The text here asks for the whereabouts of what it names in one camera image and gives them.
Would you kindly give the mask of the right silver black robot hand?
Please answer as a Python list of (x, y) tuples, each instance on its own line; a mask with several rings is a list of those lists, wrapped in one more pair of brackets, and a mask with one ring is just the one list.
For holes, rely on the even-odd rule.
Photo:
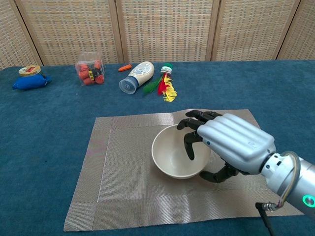
[(216, 173), (200, 172), (200, 177), (209, 182), (221, 183), (238, 173), (257, 175), (276, 153), (272, 135), (230, 113), (191, 110), (177, 125), (178, 130), (185, 127), (193, 130), (184, 136), (190, 160), (195, 158), (193, 144), (203, 142), (224, 161), (223, 168)]

